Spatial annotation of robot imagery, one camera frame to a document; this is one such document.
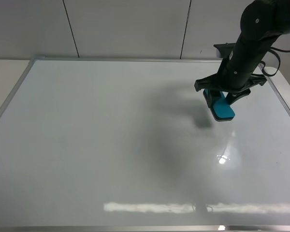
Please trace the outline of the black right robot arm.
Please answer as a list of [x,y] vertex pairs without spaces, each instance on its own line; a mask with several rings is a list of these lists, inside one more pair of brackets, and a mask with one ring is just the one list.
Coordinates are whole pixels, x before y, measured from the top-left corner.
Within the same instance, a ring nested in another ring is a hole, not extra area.
[[270,76],[265,70],[254,71],[266,53],[279,57],[280,49],[272,45],[284,34],[290,34],[290,0],[255,0],[242,13],[241,33],[235,43],[216,44],[222,62],[217,73],[196,80],[196,91],[203,90],[208,107],[228,95],[228,105],[250,94],[256,85],[263,86]]

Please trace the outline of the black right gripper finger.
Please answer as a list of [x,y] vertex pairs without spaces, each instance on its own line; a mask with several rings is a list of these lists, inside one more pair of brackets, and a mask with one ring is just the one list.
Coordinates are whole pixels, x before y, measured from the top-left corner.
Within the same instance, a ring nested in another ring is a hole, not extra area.
[[233,104],[237,100],[248,96],[250,93],[251,93],[250,89],[246,89],[246,90],[239,92],[239,93],[228,93],[225,99],[226,99],[226,102],[228,104]]
[[217,90],[205,89],[203,91],[208,108],[211,108],[220,99],[220,92]]

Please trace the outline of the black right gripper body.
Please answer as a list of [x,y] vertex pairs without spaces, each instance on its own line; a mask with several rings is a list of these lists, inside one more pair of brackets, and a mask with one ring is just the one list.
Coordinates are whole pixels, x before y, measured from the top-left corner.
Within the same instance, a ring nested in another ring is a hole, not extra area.
[[253,73],[266,53],[264,46],[223,43],[214,47],[223,60],[217,73],[195,81],[196,91],[208,89],[240,93],[255,85],[264,85],[265,75]]

